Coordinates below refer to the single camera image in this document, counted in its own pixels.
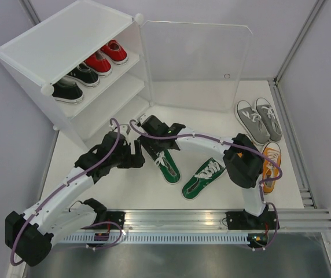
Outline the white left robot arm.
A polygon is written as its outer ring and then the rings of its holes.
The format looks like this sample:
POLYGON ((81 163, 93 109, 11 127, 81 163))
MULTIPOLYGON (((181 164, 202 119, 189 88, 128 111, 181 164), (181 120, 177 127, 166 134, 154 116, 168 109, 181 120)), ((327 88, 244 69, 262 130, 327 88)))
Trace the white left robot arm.
POLYGON ((141 168, 145 163, 140 140, 129 143, 122 131, 110 131, 102 143, 79 156, 57 188, 22 213, 12 211, 5 219, 5 244, 11 249, 10 263, 18 266, 41 263, 64 237, 78 229, 101 229, 107 208, 91 198, 77 212, 66 208, 113 168, 141 168))

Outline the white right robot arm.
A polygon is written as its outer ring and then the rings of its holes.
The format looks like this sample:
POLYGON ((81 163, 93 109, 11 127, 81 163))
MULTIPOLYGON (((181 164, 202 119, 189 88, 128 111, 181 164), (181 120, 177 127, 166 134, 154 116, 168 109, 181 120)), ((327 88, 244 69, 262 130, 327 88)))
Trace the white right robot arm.
POLYGON ((215 137, 199 133, 183 124, 168 126, 154 115, 142 115, 130 125, 145 140, 146 147, 162 152, 169 149, 206 154, 216 161, 217 171, 225 169, 230 180, 242 190, 241 220, 252 229, 269 221, 269 204, 264 186, 282 177, 279 159, 261 153, 244 134, 215 137))

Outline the red sneaker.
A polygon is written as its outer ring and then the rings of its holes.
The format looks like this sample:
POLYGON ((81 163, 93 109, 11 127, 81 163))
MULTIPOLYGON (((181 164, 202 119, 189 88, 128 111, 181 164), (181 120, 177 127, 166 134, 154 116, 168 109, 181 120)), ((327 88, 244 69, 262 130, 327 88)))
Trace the red sneaker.
POLYGON ((99 76, 107 77, 112 73, 111 64, 99 50, 85 59, 84 63, 99 76))
POLYGON ((114 39, 102 46, 100 51, 106 54, 116 65, 123 65, 128 62, 127 52, 114 39))

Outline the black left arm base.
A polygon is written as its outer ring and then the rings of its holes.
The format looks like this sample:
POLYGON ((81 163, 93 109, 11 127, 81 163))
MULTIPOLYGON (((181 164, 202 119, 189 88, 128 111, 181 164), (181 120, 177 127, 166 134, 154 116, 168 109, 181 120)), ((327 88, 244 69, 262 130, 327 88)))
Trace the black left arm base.
MULTIPOLYGON (((94 220, 94 224, 103 222, 114 222, 118 224, 121 228, 123 228, 125 223, 125 215, 126 213, 124 211, 106 211, 104 213, 99 213, 94 220)), ((118 230, 119 228, 114 224, 101 224, 95 226, 93 229, 118 230)))

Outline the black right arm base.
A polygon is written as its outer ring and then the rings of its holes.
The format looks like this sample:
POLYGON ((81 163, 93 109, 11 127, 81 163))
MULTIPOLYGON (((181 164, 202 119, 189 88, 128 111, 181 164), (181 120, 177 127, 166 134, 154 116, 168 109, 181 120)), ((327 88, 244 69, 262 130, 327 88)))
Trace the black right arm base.
POLYGON ((260 216, 254 216, 243 211, 227 211, 226 222, 230 231, 265 231, 275 230, 278 224, 273 211, 264 211, 260 216))

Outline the green sneaker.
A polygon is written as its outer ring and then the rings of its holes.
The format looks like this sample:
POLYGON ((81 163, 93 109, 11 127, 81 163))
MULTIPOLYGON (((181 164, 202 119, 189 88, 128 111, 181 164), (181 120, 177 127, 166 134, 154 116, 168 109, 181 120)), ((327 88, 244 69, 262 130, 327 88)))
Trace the green sneaker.
POLYGON ((207 186, 216 181, 225 170, 225 166, 222 166, 214 158, 209 158, 183 186, 182 196, 186 200, 195 199, 207 186))
POLYGON ((176 184, 180 181, 181 173, 168 150, 156 152, 151 147, 143 146, 143 148, 169 184, 176 184))

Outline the black sneaker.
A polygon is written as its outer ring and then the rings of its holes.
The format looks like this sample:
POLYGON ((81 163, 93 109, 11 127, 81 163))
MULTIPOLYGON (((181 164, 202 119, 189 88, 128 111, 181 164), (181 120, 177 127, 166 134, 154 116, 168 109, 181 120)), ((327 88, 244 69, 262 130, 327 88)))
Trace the black sneaker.
POLYGON ((97 87, 100 84, 99 76, 83 63, 67 73, 66 77, 78 81, 86 87, 97 87))
POLYGON ((83 92, 76 82, 61 79, 53 85, 53 88, 54 92, 52 96, 56 101, 68 104, 78 104, 84 99, 83 92))

